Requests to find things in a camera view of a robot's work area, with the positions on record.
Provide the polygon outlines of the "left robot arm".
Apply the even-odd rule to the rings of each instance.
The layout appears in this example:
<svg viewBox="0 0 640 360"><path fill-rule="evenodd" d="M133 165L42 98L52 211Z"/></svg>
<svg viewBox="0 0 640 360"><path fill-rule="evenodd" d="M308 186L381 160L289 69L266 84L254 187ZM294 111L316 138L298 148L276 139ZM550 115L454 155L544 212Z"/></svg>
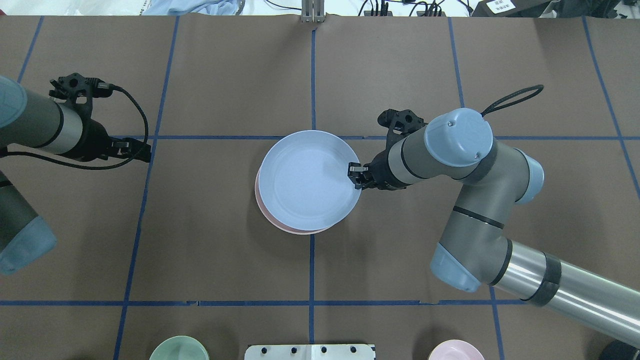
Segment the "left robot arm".
<svg viewBox="0 0 640 360"><path fill-rule="evenodd" d="M119 85L74 72L50 81L47 96L9 77L0 82L1 157L29 157L85 171L151 161L150 126L135 98ZM111 136L93 119L94 100L126 96L142 120L142 139ZM0 268L12 275L54 249L57 237L16 185L1 174Z"/></svg>

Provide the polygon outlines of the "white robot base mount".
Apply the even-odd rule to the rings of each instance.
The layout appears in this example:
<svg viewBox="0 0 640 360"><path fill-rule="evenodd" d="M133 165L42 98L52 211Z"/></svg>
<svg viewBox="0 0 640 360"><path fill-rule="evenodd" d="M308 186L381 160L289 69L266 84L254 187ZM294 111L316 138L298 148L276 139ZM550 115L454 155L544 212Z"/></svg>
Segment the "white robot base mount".
<svg viewBox="0 0 640 360"><path fill-rule="evenodd" d="M247 347L245 360L375 360L372 344L263 344Z"/></svg>

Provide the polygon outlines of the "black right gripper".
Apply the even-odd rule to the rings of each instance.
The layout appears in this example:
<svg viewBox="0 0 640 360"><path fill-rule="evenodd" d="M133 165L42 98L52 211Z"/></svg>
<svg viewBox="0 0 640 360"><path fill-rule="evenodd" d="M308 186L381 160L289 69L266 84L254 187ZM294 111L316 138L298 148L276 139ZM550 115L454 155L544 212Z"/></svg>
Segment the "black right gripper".
<svg viewBox="0 0 640 360"><path fill-rule="evenodd" d="M393 174L389 164L389 151L384 150L367 164L349 162L347 176L353 178L355 189L378 189L380 191L398 191L406 189L409 185Z"/></svg>

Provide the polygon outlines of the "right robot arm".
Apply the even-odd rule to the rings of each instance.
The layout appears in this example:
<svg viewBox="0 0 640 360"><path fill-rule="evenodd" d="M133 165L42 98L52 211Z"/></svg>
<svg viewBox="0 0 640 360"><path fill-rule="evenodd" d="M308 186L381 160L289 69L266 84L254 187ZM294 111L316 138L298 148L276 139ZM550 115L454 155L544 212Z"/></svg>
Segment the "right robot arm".
<svg viewBox="0 0 640 360"><path fill-rule="evenodd" d="M498 141L482 112L462 107L425 122L388 109L377 121L388 129L386 146L371 162L349 163L355 189L398 191L438 176L462 185L430 262L439 280L471 293L487 284L639 346L638 291L504 235L514 206L540 193L545 174Z"/></svg>

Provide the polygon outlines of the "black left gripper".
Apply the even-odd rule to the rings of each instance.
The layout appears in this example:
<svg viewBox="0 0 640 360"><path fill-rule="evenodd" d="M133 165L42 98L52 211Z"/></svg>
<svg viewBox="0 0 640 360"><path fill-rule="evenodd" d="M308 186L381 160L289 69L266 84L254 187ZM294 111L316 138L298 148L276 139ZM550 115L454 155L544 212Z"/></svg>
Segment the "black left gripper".
<svg viewBox="0 0 640 360"><path fill-rule="evenodd" d="M75 146L75 160L91 162L110 157L137 160L149 164L152 157L151 146L131 146L129 141L114 140L105 127L91 118L82 120L82 133Z"/></svg>

